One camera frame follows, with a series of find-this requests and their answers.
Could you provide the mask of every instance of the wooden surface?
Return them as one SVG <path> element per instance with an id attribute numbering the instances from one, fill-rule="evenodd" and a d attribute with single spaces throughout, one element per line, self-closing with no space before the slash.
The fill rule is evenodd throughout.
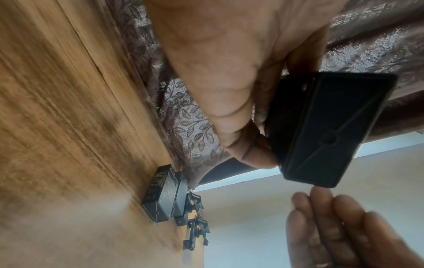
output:
<path id="1" fill-rule="evenodd" d="M 0 267 L 204 266 L 139 205 L 174 162 L 120 38 L 102 0 L 0 0 Z"/>

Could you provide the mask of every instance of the shiny fabric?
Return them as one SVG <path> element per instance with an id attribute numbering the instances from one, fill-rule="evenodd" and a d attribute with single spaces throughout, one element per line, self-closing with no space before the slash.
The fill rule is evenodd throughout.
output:
<path id="1" fill-rule="evenodd" d="M 194 188 L 230 156 L 166 61 L 142 0 L 106 2 Z M 423 14 L 424 0 L 351 0 L 332 24 L 323 71 L 400 76 L 370 139 L 424 128 Z"/>

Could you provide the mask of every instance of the small black box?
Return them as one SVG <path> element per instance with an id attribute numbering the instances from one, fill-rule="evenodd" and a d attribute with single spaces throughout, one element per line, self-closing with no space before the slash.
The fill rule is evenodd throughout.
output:
<path id="1" fill-rule="evenodd" d="M 179 217 L 184 214 L 184 205 L 186 203 L 186 195 L 189 187 L 182 172 L 176 172 L 175 177 L 178 181 L 178 190 L 177 196 L 175 197 L 173 217 Z"/>
<path id="2" fill-rule="evenodd" d="M 172 166 L 160 166 L 142 204 L 155 223 L 165 222 L 171 217 L 177 187 Z"/>
<path id="3" fill-rule="evenodd" d="M 284 177 L 335 187 L 396 81 L 390 74 L 336 72 L 282 78 L 265 136 Z"/>

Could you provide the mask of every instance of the ring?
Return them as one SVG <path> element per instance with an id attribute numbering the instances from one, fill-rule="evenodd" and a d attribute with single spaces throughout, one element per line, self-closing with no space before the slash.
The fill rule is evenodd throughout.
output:
<path id="1" fill-rule="evenodd" d="M 316 264 L 316 268 L 326 268 L 326 267 L 331 267 L 333 265 L 332 262 L 327 262 L 327 263 L 322 263 L 322 264 Z"/>

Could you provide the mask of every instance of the wall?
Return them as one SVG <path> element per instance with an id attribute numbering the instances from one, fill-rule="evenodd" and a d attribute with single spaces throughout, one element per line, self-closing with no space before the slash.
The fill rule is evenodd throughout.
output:
<path id="1" fill-rule="evenodd" d="M 200 192 L 212 232 L 205 268 L 290 267 L 290 198 L 309 189 L 274 176 Z M 380 212 L 424 256 L 424 145 L 354 159 L 334 192 Z"/>

